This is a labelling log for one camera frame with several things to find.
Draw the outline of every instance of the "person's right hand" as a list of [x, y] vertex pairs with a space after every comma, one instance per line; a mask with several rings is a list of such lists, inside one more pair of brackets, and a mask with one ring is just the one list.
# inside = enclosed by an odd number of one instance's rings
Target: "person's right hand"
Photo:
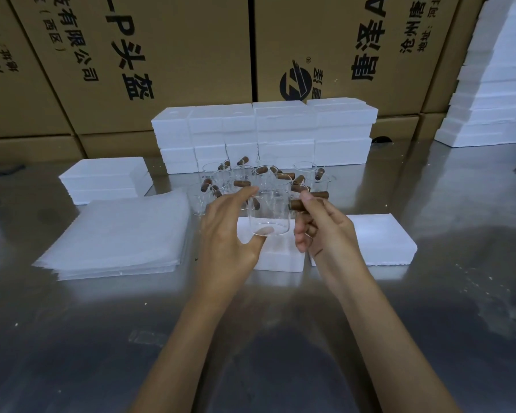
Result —
[[354, 223], [329, 201], [307, 191], [300, 193], [300, 199], [308, 213], [296, 217], [296, 247], [310, 252], [327, 286], [339, 297], [348, 270], [365, 267]]

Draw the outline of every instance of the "fingernail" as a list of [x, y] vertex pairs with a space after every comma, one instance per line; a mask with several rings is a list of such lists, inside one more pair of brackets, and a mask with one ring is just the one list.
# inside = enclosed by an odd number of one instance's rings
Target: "fingernail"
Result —
[[314, 196], [311, 195], [311, 193], [309, 191], [304, 190], [300, 193], [300, 200], [302, 200], [302, 201], [310, 201], [313, 198], [314, 198]]

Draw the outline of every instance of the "reflective surface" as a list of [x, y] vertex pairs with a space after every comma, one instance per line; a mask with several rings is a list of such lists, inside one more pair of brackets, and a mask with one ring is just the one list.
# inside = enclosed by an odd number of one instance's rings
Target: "reflective surface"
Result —
[[[149, 194], [198, 181], [148, 166]], [[78, 214], [57, 179], [67, 167], [0, 178], [0, 412], [123, 411], [193, 287], [194, 245], [172, 274], [58, 283], [31, 267]], [[467, 412], [516, 412], [515, 168], [516, 145], [434, 143], [374, 145], [366, 166], [327, 169], [341, 210], [392, 213], [417, 243], [410, 266], [372, 273]], [[194, 410], [379, 411], [308, 261], [252, 274], [214, 336]]]

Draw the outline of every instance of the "person's left hand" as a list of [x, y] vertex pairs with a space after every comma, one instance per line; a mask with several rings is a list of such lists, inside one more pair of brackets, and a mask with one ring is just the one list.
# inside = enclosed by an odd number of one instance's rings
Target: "person's left hand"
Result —
[[237, 237], [241, 205], [258, 187], [245, 187], [214, 200], [201, 220], [198, 278], [195, 295], [227, 307], [258, 262], [266, 237], [254, 235], [243, 244]]

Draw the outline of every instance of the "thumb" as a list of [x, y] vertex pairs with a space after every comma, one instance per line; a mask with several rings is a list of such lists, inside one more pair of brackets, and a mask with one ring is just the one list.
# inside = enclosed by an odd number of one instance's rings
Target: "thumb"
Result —
[[267, 236], [254, 235], [250, 241], [245, 245], [245, 248], [249, 250], [258, 259], [262, 246], [266, 242]]
[[300, 193], [300, 200], [302, 200], [302, 204], [311, 215], [311, 217], [314, 218], [314, 221], [319, 229], [329, 229], [335, 225], [327, 213], [323, 203], [311, 195], [310, 192], [306, 190], [302, 191]]

